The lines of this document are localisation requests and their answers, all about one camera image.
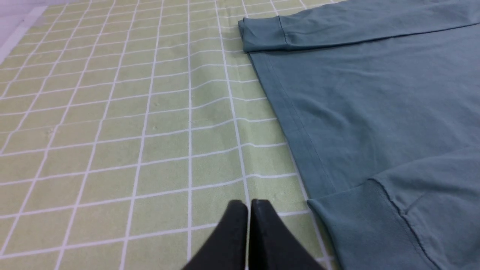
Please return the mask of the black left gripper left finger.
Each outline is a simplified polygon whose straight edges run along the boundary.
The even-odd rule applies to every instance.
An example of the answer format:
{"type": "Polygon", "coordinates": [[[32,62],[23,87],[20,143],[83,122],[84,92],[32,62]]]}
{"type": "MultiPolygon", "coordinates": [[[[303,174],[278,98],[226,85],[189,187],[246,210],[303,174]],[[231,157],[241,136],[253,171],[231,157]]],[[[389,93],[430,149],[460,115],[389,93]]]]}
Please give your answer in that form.
{"type": "Polygon", "coordinates": [[[183,269],[245,269],[247,225],[247,206],[240,200],[229,201],[218,225],[183,269]]]}

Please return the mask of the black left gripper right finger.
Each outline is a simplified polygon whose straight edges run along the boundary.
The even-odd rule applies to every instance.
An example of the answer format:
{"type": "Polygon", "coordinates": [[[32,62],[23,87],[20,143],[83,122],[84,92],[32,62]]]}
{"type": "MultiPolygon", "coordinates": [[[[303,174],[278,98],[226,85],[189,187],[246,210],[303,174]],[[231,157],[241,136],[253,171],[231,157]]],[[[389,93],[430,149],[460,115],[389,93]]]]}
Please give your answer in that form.
{"type": "Polygon", "coordinates": [[[250,270],[323,270],[283,223],[268,200],[251,202],[250,270]]]}

